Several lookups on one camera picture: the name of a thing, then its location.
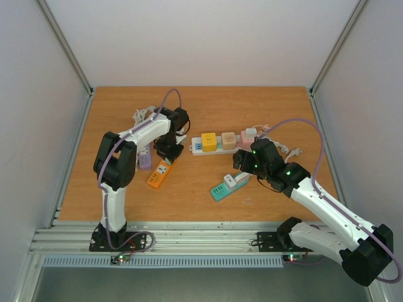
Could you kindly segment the white grey plug adapter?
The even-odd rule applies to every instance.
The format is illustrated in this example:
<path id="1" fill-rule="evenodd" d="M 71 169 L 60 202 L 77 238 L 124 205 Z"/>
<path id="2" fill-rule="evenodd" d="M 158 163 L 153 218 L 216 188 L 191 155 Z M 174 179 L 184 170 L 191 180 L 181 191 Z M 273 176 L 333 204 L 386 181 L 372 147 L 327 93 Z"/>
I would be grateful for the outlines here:
<path id="1" fill-rule="evenodd" d="M 223 184 L 228 192 L 233 191 L 237 187 L 236 180 L 230 174 L 224 176 Z"/>

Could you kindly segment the white usb charger with cable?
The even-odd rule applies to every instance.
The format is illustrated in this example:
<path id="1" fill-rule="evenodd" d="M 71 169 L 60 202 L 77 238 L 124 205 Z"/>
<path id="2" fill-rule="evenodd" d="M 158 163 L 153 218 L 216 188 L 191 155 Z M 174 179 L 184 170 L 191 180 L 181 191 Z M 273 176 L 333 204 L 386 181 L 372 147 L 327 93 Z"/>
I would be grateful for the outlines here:
<path id="1" fill-rule="evenodd" d="M 260 136 L 263 133 L 266 133 L 268 130 L 271 128 L 268 125 L 256 125 L 253 126 L 252 128 L 246 128 L 245 129 L 245 137 L 248 140 L 251 140 L 254 137 Z"/>

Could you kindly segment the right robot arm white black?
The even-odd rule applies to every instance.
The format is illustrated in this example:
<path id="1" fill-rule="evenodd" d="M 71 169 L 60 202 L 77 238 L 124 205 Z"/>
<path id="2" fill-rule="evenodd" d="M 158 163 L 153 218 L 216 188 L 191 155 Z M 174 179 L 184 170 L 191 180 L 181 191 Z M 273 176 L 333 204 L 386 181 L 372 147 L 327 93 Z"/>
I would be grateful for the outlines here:
<path id="1" fill-rule="evenodd" d="M 251 150 L 238 150 L 233 166 L 266 181 L 310 210 L 330 229 L 325 232 L 301 219 L 291 217 L 277 228 L 277 240 L 283 250 L 296 248 L 318 252 L 340 264 L 354 282 L 369 286 L 392 262 L 394 235 L 381 224 L 375 226 L 360 218 L 329 195 L 300 164 L 286 163 L 275 144 L 256 140 Z"/>

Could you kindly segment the white rounded plug adapter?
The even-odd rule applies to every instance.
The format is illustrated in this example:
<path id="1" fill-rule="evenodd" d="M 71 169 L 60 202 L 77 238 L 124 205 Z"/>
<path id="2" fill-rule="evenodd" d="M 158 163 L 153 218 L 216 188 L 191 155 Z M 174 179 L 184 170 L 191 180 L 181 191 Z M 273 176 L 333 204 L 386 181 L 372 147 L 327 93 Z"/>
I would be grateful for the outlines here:
<path id="1" fill-rule="evenodd" d="M 250 174 L 250 173 L 247 173 L 247 172 L 241 172 L 241 173 L 237 174 L 237 175 L 234 177 L 234 180 L 235 180 L 235 182 L 236 182 L 236 185 L 238 186 L 238 185 L 243 184 L 244 182 L 248 182 L 250 176 L 251 176 L 251 174 Z"/>

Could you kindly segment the beige cube socket adapter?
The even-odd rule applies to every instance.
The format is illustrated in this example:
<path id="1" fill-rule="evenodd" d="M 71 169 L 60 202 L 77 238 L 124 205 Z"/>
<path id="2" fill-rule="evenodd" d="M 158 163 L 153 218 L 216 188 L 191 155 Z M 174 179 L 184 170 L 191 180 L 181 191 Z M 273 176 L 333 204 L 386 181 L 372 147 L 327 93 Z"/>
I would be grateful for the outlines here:
<path id="1" fill-rule="evenodd" d="M 234 150 L 236 148 L 236 135 L 234 132 L 224 132 L 221 134 L 222 150 Z"/>

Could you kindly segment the yellow cube socket adapter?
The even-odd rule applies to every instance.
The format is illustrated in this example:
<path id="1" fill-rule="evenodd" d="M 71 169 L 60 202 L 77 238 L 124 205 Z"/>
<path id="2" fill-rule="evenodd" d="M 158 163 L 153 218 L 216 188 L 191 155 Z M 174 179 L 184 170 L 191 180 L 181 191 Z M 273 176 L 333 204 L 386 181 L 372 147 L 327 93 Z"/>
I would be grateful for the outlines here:
<path id="1" fill-rule="evenodd" d="M 215 152 L 217 150 L 217 137 L 214 132 L 201 134 L 202 151 Z"/>

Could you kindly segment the pink cube socket adapter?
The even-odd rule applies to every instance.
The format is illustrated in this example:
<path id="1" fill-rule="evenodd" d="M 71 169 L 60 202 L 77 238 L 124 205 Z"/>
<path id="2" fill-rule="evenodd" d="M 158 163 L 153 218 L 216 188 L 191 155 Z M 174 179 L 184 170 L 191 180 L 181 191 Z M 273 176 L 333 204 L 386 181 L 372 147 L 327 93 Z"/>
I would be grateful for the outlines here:
<path id="1" fill-rule="evenodd" d="M 251 140 L 248 140 L 245 137 L 245 130 L 241 131 L 241 135 L 240 135 L 240 149 L 243 150 L 249 150 L 251 148 L 251 144 L 255 141 L 257 137 L 252 138 Z"/>

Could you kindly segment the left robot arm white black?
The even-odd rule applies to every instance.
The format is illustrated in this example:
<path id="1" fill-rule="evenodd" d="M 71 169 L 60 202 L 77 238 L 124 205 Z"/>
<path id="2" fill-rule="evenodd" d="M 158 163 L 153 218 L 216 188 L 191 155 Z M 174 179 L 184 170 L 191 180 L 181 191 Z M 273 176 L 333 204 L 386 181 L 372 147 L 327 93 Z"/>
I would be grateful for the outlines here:
<path id="1" fill-rule="evenodd" d="M 95 251 L 127 250 L 125 193 L 135 176 L 140 150 L 153 143 L 157 155 L 173 164 L 181 155 L 186 133 L 180 133 L 190 121 L 182 108 L 157 108 L 143 122 L 121 133 L 104 134 L 93 170 L 103 195 L 103 214 L 95 228 L 89 249 Z"/>

